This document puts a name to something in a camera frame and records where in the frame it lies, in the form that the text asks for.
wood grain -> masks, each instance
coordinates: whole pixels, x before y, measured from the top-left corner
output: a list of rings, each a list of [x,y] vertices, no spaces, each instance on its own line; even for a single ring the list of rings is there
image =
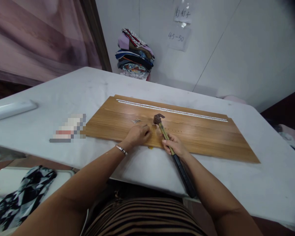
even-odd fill
[[[132,106],[120,103],[117,99],[227,119],[228,122]],[[144,145],[162,148],[161,132],[159,127],[153,124],[153,117],[158,113],[166,117],[162,119],[165,130],[168,133],[177,135],[191,153],[236,161],[260,163],[233,120],[226,115],[119,95],[109,97],[104,102],[86,124],[85,134],[90,137],[119,142],[127,136],[130,128],[136,125],[131,120],[139,118],[142,120],[139,124],[148,124],[151,130],[151,138]]]

hammer head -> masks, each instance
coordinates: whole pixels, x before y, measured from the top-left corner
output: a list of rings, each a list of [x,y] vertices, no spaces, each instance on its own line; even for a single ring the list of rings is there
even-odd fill
[[[165,118],[162,114],[158,113],[157,115],[154,116],[153,123],[158,125],[159,123],[162,122],[161,118]]]

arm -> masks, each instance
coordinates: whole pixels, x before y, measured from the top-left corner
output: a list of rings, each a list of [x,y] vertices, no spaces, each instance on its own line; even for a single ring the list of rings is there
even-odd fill
[[[211,215],[218,235],[262,235],[232,193],[186,150],[179,138],[168,136],[170,140],[163,140],[164,149],[171,155],[168,146],[172,147],[188,167],[199,199]]]
[[[149,136],[149,126],[135,126],[119,146],[129,152],[133,147],[147,141]],[[13,236],[79,236],[87,209],[92,206],[124,157],[123,152],[113,147],[89,163],[47,198]]]

brown striped clothing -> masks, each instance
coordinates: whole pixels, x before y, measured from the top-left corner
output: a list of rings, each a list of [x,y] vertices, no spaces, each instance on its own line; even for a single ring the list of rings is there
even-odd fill
[[[107,205],[84,235],[206,234],[180,202],[169,198],[135,198]]]

bracelet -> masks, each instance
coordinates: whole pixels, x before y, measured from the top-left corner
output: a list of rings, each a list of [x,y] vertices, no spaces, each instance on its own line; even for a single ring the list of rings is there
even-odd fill
[[[115,145],[115,147],[118,148],[120,151],[122,151],[125,156],[128,155],[128,153],[122,147],[120,147],[118,145]]]

